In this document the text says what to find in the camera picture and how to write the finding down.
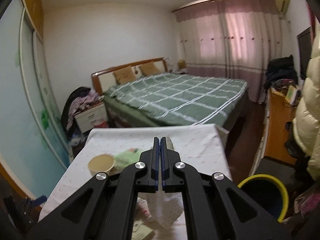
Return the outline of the wooden bed headboard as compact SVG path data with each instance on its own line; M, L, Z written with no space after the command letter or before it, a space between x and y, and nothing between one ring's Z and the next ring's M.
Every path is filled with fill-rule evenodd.
M91 75L93 89L99 95L103 95L103 93L107 91L110 87L117 84L116 78L114 77L114 74L113 74L114 71L120 70L126 67L139 67L142 64L146 64L149 62L153 62L162 73L168 72L168 67L167 67L167 63L165 62L165 58L160 57L155 59L132 62L132 63L111 67L111 68L93 73Z

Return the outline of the black television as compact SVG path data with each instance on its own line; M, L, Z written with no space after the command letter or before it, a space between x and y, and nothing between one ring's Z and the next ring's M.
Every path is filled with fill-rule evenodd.
M312 41L311 41L311 27L308 27L303 32L297 35L299 48L299 64L300 64L300 78L306 79L306 71L311 56Z

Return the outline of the right brown pillow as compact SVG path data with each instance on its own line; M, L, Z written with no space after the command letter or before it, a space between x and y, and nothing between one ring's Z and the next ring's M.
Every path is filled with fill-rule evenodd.
M161 74L161 71L155 66L154 62L148 62L139 66L144 76Z

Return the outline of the left brown pillow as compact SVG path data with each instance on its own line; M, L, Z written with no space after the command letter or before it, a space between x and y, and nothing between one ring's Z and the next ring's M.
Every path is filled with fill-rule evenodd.
M115 70L113 74L117 84L119 85L123 85L136 80L136 77L132 72L131 66Z

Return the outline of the sliding wardrobe door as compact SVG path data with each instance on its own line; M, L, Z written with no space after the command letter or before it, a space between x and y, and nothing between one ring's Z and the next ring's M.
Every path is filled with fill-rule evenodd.
M22 0L1 18L1 164L29 197L48 196L70 163L42 38Z

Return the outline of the white tissue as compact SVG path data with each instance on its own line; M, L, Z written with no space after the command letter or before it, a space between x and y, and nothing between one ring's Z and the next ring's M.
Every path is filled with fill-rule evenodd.
M159 189L156 193L144 194L143 198L147 202L151 217L166 229L170 228L184 211L181 193L165 193Z

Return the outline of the black bag pile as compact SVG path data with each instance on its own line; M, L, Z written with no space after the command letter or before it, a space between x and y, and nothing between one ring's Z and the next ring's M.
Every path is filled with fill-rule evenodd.
M265 76L264 89L266 91L280 79L290 79L297 84L298 76L294 69L293 55L271 60L267 65Z

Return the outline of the green plaid bed quilt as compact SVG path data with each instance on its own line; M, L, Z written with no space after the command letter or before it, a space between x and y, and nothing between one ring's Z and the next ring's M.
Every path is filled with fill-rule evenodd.
M161 125L225 126L248 84L242 79L162 73L110 87L105 95Z

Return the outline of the red plastic bucket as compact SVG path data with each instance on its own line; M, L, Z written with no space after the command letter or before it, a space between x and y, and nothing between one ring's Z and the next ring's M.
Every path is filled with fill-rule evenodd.
M100 119L97 120L94 124L93 124L94 128L108 128L108 123L106 120Z

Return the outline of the paper cup with fruit print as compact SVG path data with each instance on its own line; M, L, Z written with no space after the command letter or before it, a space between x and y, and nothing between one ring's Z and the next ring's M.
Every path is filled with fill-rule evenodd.
M114 168L116 164L116 160L112 155L109 154L101 154L92 158L88 163L88 169L91 175L95 175L99 172L105 172L109 174Z

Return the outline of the pink window curtain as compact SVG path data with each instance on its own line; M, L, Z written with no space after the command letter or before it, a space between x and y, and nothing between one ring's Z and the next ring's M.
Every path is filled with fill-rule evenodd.
M274 0L213 0L174 14L189 74L245 80L249 99L264 100L267 65L283 46Z

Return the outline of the white nightstand with drawers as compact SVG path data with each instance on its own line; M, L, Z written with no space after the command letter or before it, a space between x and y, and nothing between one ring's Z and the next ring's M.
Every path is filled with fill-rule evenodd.
M97 103L88 109L77 113L74 117L82 133L93 129L94 124L97 121L108 121L106 107L103 102Z

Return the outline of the green wrapper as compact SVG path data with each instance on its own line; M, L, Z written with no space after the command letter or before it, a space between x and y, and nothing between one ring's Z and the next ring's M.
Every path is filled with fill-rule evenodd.
M127 166L139 161L142 150L138 148L131 148L124 152L117 154L114 159L116 161L114 168L117 171L122 171Z

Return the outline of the brown pillow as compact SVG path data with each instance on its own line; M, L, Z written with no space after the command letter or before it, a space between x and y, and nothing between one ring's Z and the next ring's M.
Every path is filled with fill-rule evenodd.
M117 84L119 85L123 85L136 80L136 77L132 72L131 66L115 70L113 74Z
M154 62L148 62L139 66L144 76L161 74L161 71L155 66Z

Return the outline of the pile of clothes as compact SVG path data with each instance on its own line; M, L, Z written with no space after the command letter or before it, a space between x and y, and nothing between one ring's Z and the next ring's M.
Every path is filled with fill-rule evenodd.
M74 116L100 102L102 100L98 93L88 87L79 87L69 95L60 119L63 131L69 141L73 136L83 134Z

